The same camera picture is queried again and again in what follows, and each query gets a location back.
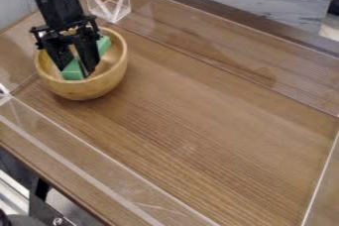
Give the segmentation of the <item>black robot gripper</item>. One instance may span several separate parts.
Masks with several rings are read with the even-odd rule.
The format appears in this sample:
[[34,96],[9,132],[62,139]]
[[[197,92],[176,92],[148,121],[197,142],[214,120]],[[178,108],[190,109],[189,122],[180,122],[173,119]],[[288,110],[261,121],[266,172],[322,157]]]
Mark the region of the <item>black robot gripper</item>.
[[69,46],[74,46],[83,75],[89,76],[93,73],[99,61],[95,42],[101,38],[94,15],[82,15],[62,25],[34,26],[29,33],[35,39],[37,49],[46,50],[58,71],[65,69],[74,58],[69,49]]

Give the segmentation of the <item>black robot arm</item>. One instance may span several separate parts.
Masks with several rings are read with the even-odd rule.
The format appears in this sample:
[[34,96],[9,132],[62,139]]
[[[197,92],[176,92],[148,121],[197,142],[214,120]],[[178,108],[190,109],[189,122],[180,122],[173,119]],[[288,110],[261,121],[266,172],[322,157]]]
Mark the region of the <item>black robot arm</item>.
[[43,50],[58,71],[78,58],[83,77],[98,64],[99,30],[95,16],[83,11],[79,0],[34,0],[45,24],[30,29],[38,50]]

